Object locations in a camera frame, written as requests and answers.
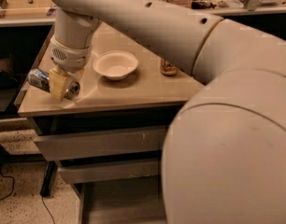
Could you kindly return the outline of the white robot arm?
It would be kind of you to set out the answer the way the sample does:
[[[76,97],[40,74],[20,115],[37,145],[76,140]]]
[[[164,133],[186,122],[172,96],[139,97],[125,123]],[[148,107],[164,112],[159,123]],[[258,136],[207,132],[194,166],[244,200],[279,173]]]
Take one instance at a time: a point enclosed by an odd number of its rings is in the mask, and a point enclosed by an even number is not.
[[[286,224],[286,42],[159,0],[52,0],[57,43],[88,15],[202,83],[164,140],[168,224]]]

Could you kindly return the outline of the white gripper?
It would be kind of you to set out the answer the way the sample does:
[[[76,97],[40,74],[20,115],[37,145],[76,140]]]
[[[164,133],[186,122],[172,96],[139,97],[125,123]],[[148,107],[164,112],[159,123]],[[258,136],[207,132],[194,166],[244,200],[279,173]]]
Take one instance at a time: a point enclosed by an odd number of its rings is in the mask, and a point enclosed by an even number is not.
[[[85,49],[71,49],[53,36],[50,39],[50,58],[55,65],[60,66],[66,72],[75,73],[76,81],[80,81],[85,72],[84,66],[90,60],[92,46]],[[62,101],[65,91],[71,81],[70,76],[56,68],[49,72],[50,94],[57,100]]]

